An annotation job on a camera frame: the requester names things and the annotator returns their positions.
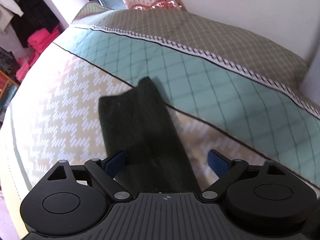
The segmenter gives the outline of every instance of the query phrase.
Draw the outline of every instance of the patterned bedspread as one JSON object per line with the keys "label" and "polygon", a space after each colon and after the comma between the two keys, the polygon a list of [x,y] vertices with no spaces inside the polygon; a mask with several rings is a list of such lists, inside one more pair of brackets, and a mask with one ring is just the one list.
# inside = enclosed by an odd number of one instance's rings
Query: patterned bedspread
{"label": "patterned bedspread", "polygon": [[89,3],[29,71],[0,130],[2,188],[19,234],[20,202],[54,163],[106,157],[99,98],[144,76],[166,101],[202,189],[217,179],[206,160],[216,149],[250,164],[273,159],[317,190],[319,112],[295,83],[305,71],[301,58],[249,31]]}

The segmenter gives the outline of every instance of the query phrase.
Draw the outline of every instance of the teal object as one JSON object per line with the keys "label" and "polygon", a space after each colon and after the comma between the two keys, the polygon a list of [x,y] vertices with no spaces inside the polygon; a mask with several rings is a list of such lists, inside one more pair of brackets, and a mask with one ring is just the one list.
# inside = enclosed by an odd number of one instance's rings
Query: teal object
{"label": "teal object", "polygon": [[124,35],[73,27],[55,43],[132,85],[149,76],[175,108],[320,185],[320,121],[286,95],[203,58]]}

